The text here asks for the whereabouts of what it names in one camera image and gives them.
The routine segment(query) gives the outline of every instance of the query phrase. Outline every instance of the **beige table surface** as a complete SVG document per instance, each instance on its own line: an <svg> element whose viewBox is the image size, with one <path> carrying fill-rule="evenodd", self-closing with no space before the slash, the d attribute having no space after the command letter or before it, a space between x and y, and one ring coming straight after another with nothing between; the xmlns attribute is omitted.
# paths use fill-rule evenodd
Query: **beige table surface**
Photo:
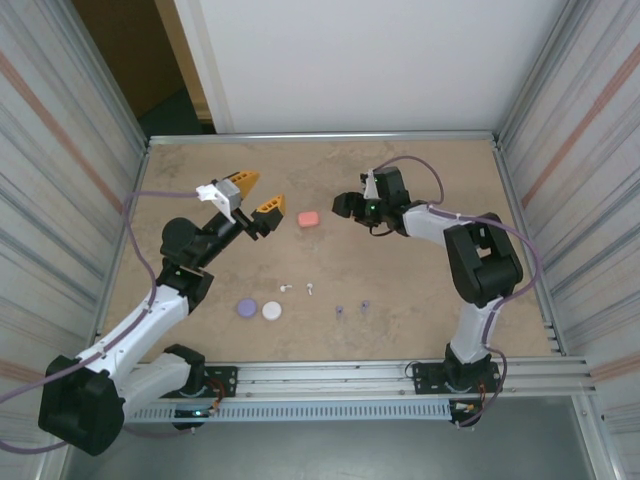
<svg viewBox="0 0 640 480"><path fill-rule="evenodd" d="M428 159L446 189L444 208L469 214L496 212L513 224L486 141L325 142L159 145L143 190L193 191L239 170L262 177L243 204L249 214L284 193L287 216L278 230L254 242L236 239L207 270L215 280L198 309L151 350L153 358L178 342L209 361L306 361L441 358L461 306L446 252L425 240L371 237L366 228L331 213L335 195L359 189L359 174L400 154ZM427 169L399 163L412 199L437 198ZM317 210L318 227L301 230L298 212ZM141 198L133 228L141 250L160 271L162 228L176 216L204 225L216 210L196 199ZM313 296L306 284L313 283ZM282 284L292 284L285 294ZM128 244L116 279L105 331L112 329L149 290L149 279ZM235 313L237 302L279 301L275 322ZM366 314L363 300L370 301ZM335 307L344 307L336 319ZM493 344L509 356L549 355L533 293L505 306Z"/></svg>

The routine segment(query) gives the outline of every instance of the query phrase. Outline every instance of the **corrugated metal wall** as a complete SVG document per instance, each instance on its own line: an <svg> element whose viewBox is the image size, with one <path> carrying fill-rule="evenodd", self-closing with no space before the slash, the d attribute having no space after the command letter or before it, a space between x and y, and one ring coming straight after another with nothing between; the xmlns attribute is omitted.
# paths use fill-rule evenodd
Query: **corrugated metal wall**
<svg viewBox="0 0 640 480"><path fill-rule="evenodd" d="M0 4L1 392L86 346L144 155L73 19L63 1ZM44 441L39 396L0 406L0 438ZM0 453L0 477L30 468Z"/></svg>
<svg viewBox="0 0 640 480"><path fill-rule="evenodd" d="M572 28L501 141L566 346L640 478L640 2L589 2Z"/></svg>

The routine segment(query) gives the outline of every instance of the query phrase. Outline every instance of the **purple disc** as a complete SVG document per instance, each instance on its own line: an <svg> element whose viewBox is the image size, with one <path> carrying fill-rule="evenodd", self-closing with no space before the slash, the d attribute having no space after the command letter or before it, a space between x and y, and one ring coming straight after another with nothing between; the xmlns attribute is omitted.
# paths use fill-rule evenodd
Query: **purple disc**
<svg viewBox="0 0 640 480"><path fill-rule="evenodd" d="M258 311L258 304L253 298L243 298L238 302L238 315L243 318L251 318Z"/></svg>

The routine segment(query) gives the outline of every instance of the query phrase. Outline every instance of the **white disc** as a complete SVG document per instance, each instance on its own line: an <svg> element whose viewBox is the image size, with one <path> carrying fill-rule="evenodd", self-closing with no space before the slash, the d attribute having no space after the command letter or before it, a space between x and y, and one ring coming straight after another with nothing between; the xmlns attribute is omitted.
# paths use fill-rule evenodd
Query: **white disc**
<svg viewBox="0 0 640 480"><path fill-rule="evenodd" d="M267 302L262 307L262 316L270 322L279 319L280 315L282 315L282 306L278 302Z"/></svg>

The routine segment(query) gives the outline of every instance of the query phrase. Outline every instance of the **pink sponge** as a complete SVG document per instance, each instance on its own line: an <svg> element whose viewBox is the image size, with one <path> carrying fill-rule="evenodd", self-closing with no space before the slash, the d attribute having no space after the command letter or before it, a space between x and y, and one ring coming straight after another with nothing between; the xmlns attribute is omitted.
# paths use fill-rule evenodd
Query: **pink sponge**
<svg viewBox="0 0 640 480"><path fill-rule="evenodd" d="M318 212L302 212L298 214L298 225L302 228L315 227L320 223Z"/></svg>

